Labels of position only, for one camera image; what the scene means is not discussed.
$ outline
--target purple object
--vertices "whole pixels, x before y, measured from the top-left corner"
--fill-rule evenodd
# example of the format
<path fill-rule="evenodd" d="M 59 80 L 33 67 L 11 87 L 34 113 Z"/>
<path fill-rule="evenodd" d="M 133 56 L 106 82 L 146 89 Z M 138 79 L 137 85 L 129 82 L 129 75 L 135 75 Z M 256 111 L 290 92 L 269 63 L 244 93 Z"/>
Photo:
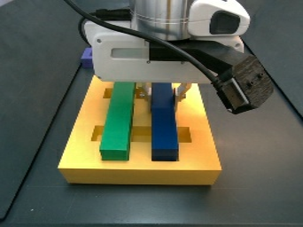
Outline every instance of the purple object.
<path fill-rule="evenodd" d="M 86 48 L 82 58 L 81 58 L 81 63 L 85 68 L 94 68 L 93 64 L 93 49 Z"/>

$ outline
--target black cable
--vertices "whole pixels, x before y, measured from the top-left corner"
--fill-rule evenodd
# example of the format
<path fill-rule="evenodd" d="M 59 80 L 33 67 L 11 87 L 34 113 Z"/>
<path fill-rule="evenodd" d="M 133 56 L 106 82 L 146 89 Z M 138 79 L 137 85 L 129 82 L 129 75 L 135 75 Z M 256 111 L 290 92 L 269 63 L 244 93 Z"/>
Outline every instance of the black cable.
<path fill-rule="evenodd" d="M 205 64 L 195 59 L 195 57 L 193 55 L 190 55 L 186 51 L 183 51 L 182 49 L 179 49 L 177 46 L 174 46 L 173 44 L 170 44 L 169 42 L 166 42 L 163 39 L 154 37 L 151 35 L 147 35 L 139 31 L 135 31 L 133 29 L 129 29 L 126 27 L 119 27 L 115 26 L 110 23 L 107 23 L 103 20 L 99 20 L 98 18 L 95 18 L 93 15 L 90 15 L 89 13 L 86 13 L 73 2 L 73 0 L 65 0 L 66 3 L 71 6 L 71 8 L 87 19 L 91 20 L 94 23 L 97 23 L 98 25 L 103 26 L 105 28 L 122 32 L 125 34 L 137 36 L 142 39 L 146 39 L 149 42 L 155 42 L 158 44 L 161 44 L 162 46 L 165 46 L 167 49 L 173 50 L 179 56 L 182 56 L 185 59 L 187 59 L 194 66 L 203 72 L 203 74 L 206 75 L 206 77 L 209 78 L 209 80 L 211 81 L 214 87 L 217 89 L 219 89 L 222 87 L 222 81 L 221 79 L 213 74 L 213 72 L 207 69 L 207 67 L 205 66 Z"/>

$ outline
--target blue bar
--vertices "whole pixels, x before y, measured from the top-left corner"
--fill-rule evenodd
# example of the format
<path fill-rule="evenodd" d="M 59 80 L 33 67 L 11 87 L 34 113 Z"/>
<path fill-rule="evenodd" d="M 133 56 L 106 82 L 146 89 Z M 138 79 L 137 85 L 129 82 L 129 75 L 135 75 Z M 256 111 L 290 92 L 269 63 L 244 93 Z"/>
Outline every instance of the blue bar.
<path fill-rule="evenodd" d="M 170 83 L 154 83 L 151 92 L 151 159 L 179 160 L 179 142 Z"/>

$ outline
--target rectangular slot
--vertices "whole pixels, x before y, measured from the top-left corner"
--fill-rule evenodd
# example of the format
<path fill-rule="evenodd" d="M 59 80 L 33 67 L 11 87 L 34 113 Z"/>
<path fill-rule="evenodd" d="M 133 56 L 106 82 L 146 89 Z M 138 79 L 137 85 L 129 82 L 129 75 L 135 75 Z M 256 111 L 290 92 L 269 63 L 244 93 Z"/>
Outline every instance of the rectangular slot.
<path fill-rule="evenodd" d="M 113 89 L 106 89 L 105 94 L 103 94 L 103 98 L 111 98 L 111 94 L 113 94 Z M 137 89 L 135 98 L 137 99 L 145 99 L 145 96 L 142 95 L 141 89 Z"/>
<path fill-rule="evenodd" d="M 101 137 L 103 134 L 105 126 L 97 125 L 91 141 L 98 142 L 101 141 Z M 193 136 L 190 127 L 178 127 L 178 138 L 179 143 L 191 143 Z M 131 142 L 135 143 L 151 143 L 153 142 L 153 127 L 150 126 L 134 126 L 131 130 Z"/>

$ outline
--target black surface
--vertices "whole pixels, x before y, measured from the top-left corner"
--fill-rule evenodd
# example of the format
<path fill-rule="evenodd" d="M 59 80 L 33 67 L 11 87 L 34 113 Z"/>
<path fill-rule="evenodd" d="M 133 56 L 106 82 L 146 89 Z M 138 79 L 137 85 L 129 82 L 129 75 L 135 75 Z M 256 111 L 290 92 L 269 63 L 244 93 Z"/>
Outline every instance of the black surface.
<path fill-rule="evenodd" d="M 253 12 L 245 41 L 303 116 L 303 1 L 240 1 Z"/>
<path fill-rule="evenodd" d="M 202 86 L 225 169 L 213 187 L 69 185 L 58 164 L 91 74 L 79 72 L 3 226 L 303 224 L 303 124 L 278 91 L 234 116 Z"/>
<path fill-rule="evenodd" d="M 78 20 L 61 0 L 0 8 L 0 219 L 79 68 Z"/>

